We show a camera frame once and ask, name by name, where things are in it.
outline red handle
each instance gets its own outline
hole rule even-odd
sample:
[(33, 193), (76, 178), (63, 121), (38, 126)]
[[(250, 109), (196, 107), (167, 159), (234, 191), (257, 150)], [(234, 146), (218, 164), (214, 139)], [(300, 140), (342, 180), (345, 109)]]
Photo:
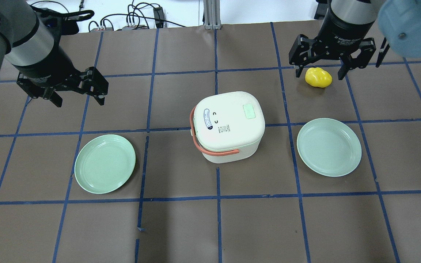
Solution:
[(210, 155), (210, 156), (227, 156), (227, 155), (235, 155), (236, 153), (239, 153), (238, 149), (234, 149), (232, 151), (227, 151), (227, 152), (211, 152), (211, 151), (208, 151), (208, 150), (202, 148), (202, 146), (200, 146), (199, 143), (197, 143), (196, 132), (194, 131), (193, 116), (194, 116), (194, 110), (195, 109), (196, 109), (196, 107), (193, 108), (193, 110), (191, 111), (191, 114), (189, 115), (189, 123), (191, 125), (191, 135), (193, 136), (193, 141), (194, 141), (194, 145), (196, 146), (196, 148), (201, 153), (204, 153), (204, 154)]

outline white lunch box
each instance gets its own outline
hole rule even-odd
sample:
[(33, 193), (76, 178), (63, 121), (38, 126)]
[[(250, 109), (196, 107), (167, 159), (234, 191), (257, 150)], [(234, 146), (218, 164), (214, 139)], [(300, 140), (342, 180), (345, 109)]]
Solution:
[(228, 163), (256, 152), (266, 123), (256, 98), (243, 91), (201, 100), (189, 115), (197, 149), (213, 163)]

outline yellow bell pepper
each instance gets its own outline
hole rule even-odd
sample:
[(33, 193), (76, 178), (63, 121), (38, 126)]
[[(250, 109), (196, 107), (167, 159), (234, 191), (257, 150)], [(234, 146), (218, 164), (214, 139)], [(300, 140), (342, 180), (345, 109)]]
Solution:
[(309, 85), (318, 88), (325, 88), (332, 83), (332, 76), (320, 67), (310, 67), (304, 76), (304, 80)]

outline green plate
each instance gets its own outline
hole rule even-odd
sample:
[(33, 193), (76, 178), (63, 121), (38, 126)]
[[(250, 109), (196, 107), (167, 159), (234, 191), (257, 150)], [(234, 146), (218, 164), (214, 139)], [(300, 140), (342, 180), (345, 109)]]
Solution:
[(102, 135), (89, 141), (76, 158), (77, 183), (93, 194), (110, 193), (131, 176), (136, 153), (131, 143), (119, 135)]
[(340, 121), (320, 118), (305, 124), (297, 138), (301, 160), (318, 174), (338, 177), (351, 173), (361, 160), (356, 134)]

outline plate rim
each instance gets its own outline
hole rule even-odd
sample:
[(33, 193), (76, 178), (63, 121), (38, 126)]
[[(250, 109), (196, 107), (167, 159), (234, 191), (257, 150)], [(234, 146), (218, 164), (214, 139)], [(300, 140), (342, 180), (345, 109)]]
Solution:
[[(90, 190), (88, 190), (87, 188), (85, 188), (80, 182), (79, 182), (79, 179), (77, 178), (77, 174), (76, 174), (76, 167), (77, 167), (77, 161), (79, 160), (79, 159), (82, 159), (82, 153), (83, 153), (83, 151), (85, 152), (85, 151), (87, 151), (87, 150), (85, 150), (88, 146), (90, 146), (90, 145), (92, 145), (92, 144), (94, 144), (97, 140), (100, 140), (100, 142), (104, 142), (104, 140), (101, 140), (101, 138), (103, 138), (103, 137), (112, 137), (112, 138), (120, 138), (120, 140), (122, 140), (123, 142), (124, 142), (124, 144), (129, 148), (131, 148), (131, 150), (132, 150), (132, 156), (134, 157), (134, 161), (133, 161), (133, 163), (132, 163), (132, 171), (131, 171), (131, 174), (129, 175), (129, 176), (127, 176), (127, 178), (126, 178), (126, 180), (124, 180), (124, 182), (122, 183), (122, 184), (120, 184), (118, 187), (116, 187), (116, 188), (114, 188), (114, 189), (112, 189), (112, 190), (108, 190), (108, 191), (100, 191), (100, 192), (98, 192), (98, 193), (95, 193), (95, 192), (92, 192), (92, 191), (90, 191)], [(114, 191), (114, 190), (117, 190), (118, 188), (120, 188), (121, 186), (123, 186), (124, 185), (124, 183), (126, 183), (128, 180), (129, 180), (129, 178), (131, 177), (131, 175), (132, 175), (132, 172), (134, 171), (134, 168), (136, 167), (136, 161), (137, 161), (137, 158), (136, 158), (136, 150), (134, 149), (134, 147), (132, 146), (132, 144), (131, 144), (131, 142), (129, 141), (129, 140), (127, 140), (126, 138), (124, 138), (123, 136), (120, 136), (120, 135), (117, 135), (117, 134), (104, 134), (104, 135), (101, 135), (101, 136), (98, 136), (98, 137), (95, 137), (95, 138), (93, 138), (92, 140), (90, 140), (89, 142), (87, 142), (83, 147), (82, 147), (82, 149), (79, 151), (79, 153), (77, 154), (77, 156), (76, 156), (76, 160), (75, 160), (75, 163), (74, 163), (74, 176), (75, 176), (75, 178), (76, 178), (76, 181), (77, 181), (77, 184), (82, 188), (82, 189), (84, 189), (85, 191), (87, 191), (87, 192), (89, 192), (89, 193), (92, 193), (92, 194), (106, 194), (106, 193), (111, 193), (112, 191)]]
[[(354, 143), (352, 144), (352, 147), (353, 148), (356, 148), (357, 150), (359, 149), (359, 151), (358, 151), (359, 152), (359, 155), (358, 155), (358, 162), (355, 162), (356, 164), (355, 164), (355, 166), (353, 167), (353, 169), (351, 171), (349, 171), (347, 173), (339, 173), (339, 174), (334, 174), (334, 175), (323, 173), (322, 171), (320, 171), (320, 170), (312, 167), (311, 165), (309, 165), (307, 163), (307, 161), (305, 160), (303, 154), (300, 152), (300, 134), (302, 134), (302, 132), (304, 131), (303, 130), (304, 127), (307, 127), (306, 125), (309, 124), (309, 123), (312, 125), (313, 122), (319, 122), (321, 120), (329, 120), (329, 121), (332, 121), (332, 122), (335, 122), (335, 123), (340, 123), (340, 124), (342, 124), (341, 127), (343, 128), (342, 130), (344, 132), (346, 132), (346, 133), (351, 132), (353, 135), (355, 135), (355, 137), (351, 136), (351, 138), (354, 138), (353, 139), (354, 140), (353, 141)], [(331, 177), (331, 178), (341, 177), (341, 176), (348, 175), (349, 173), (353, 172), (358, 167), (358, 165), (360, 164), (360, 162), (361, 162), (361, 156), (363, 154), (362, 153), (362, 148), (361, 148), (361, 143), (360, 143), (360, 140), (359, 140), (358, 136), (356, 135), (356, 133), (349, 126), (347, 126), (345, 123), (343, 123), (341, 121), (338, 121), (338, 120), (335, 120), (335, 119), (332, 119), (332, 118), (317, 118), (317, 119), (311, 120), (311, 121), (307, 122), (305, 125), (303, 125), (302, 128), (300, 129), (299, 133), (298, 133), (298, 136), (297, 136), (297, 151), (298, 151), (298, 154), (299, 154), (301, 160), (303, 161), (303, 163), (305, 163), (305, 165), (308, 168), (310, 168), (312, 171), (314, 171), (314, 172), (316, 172), (316, 173), (318, 173), (320, 175), (324, 175), (324, 176)]]

